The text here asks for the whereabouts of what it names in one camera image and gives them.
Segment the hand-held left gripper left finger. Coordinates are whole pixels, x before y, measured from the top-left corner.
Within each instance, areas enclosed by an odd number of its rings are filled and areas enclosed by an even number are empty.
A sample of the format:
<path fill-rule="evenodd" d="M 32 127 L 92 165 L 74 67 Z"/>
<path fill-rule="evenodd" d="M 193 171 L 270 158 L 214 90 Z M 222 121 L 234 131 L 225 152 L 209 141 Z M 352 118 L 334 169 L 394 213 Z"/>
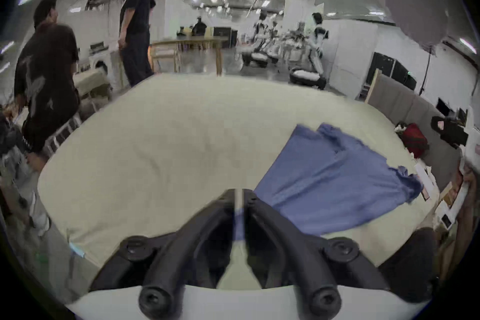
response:
<path fill-rule="evenodd" d="M 231 262 L 235 190 L 228 189 L 175 232 L 123 239 L 90 292 L 140 286 L 138 307 L 152 320 L 179 315 L 186 285 L 216 289 Z"/>

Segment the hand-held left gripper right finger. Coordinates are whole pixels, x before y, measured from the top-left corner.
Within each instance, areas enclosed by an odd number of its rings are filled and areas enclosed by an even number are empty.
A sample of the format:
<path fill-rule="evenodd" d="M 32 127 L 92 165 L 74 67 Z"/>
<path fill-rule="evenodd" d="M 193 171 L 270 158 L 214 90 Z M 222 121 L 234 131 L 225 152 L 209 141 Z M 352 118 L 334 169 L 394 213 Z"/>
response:
<path fill-rule="evenodd" d="M 336 317 L 342 306 L 339 286 L 390 290 L 354 240 L 303 233 L 252 190 L 243 190 L 243 200 L 249 267 L 263 289 L 293 285 L 305 318 Z"/>

